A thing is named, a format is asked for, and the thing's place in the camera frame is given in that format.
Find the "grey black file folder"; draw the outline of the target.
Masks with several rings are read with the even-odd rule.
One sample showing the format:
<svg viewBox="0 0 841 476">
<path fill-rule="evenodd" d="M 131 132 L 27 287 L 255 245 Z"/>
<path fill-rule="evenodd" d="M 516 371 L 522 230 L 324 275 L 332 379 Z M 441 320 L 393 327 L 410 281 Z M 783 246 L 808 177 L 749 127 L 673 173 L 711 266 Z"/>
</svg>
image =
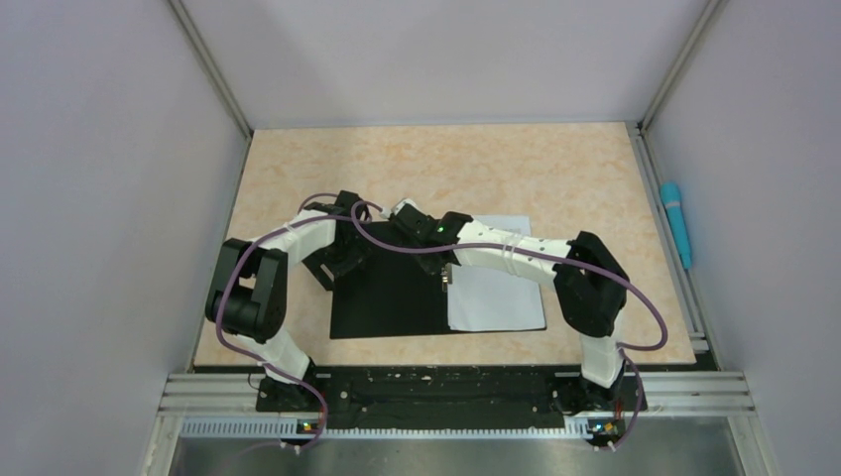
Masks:
<svg viewBox="0 0 841 476">
<path fill-rule="evenodd" d="M 329 337 L 477 334 L 448 328 L 448 286 L 426 274 L 413 256 L 373 247 L 360 267 L 335 281 Z"/>
</svg>

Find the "white printed paper stack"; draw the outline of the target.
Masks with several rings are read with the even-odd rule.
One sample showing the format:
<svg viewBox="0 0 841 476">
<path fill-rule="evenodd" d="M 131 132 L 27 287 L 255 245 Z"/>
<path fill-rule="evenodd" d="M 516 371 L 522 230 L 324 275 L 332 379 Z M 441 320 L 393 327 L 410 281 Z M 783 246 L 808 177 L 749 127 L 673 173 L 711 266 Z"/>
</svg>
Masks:
<svg viewBox="0 0 841 476">
<path fill-rule="evenodd" d="M 453 332 L 522 332 L 546 329 L 538 283 L 503 271 L 454 266 L 447 291 L 447 325 Z"/>
</svg>

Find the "turquoise marker pen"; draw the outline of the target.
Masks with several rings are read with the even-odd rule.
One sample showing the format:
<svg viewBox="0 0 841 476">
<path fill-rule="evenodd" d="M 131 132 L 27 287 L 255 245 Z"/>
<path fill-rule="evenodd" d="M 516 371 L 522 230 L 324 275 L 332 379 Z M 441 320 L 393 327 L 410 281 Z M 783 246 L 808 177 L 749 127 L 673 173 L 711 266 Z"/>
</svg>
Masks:
<svg viewBox="0 0 841 476">
<path fill-rule="evenodd" d="M 692 267 L 692 250 L 685 218 L 681 207 L 681 194 L 673 181 L 665 182 L 660 189 L 661 204 L 666 214 L 671 235 L 683 270 Z"/>
</svg>

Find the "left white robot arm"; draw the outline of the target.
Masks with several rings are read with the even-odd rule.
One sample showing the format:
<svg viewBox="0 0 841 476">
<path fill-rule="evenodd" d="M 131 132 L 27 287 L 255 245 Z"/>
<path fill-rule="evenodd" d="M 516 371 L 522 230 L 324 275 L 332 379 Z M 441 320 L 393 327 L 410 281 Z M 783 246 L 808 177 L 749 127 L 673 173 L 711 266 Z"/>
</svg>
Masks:
<svg viewBox="0 0 841 476">
<path fill-rule="evenodd" d="M 354 192 L 317 193 L 280 228 L 255 239 L 230 238 L 219 251 L 205 317 L 219 343 L 260 365 L 295 410 L 314 404 L 318 384 L 306 375 L 311 358 L 284 327 L 290 271 L 303 265 L 325 290 L 334 291 L 336 280 L 371 254 L 351 222 L 370 217 Z"/>
</svg>

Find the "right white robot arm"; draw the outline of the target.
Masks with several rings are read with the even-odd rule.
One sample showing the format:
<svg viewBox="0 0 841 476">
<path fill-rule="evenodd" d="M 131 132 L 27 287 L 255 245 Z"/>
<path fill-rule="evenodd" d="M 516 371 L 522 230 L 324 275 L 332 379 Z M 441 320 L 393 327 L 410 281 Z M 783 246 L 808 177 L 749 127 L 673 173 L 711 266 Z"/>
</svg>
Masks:
<svg viewBox="0 0 841 476">
<path fill-rule="evenodd" d="M 607 409 L 621 397 L 624 359 L 615 333 L 627 290 L 614 279 L 628 276 L 595 234 L 581 231 L 571 240 L 536 238 L 460 212 L 435 218 L 408 199 L 384 217 L 397 244 L 411 249 L 429 275 L 447 265 L 477 267 L 552 287 L 562 317 L 580 335 L 584 401 Z"/>
</svg>

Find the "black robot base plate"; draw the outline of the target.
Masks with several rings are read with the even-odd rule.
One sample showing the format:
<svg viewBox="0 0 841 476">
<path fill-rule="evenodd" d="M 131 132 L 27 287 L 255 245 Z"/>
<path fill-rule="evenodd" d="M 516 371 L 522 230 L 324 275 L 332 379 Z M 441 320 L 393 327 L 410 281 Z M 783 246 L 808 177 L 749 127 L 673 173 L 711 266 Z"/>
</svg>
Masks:
<svg viewBox="0 0 841 476">
<path fill-rule="evenodd" d="M 509 435 L 562 430 L 583 417 L 583 438 L 608 448 L 648 408 L 631 369 L 611 389 L 583 380 L 572 366 L 546 365 L 312 366 L 304 380 L 308 392 L 264 378 L 256 411 L 299 414 L 300 435 Z"/>
</svg>

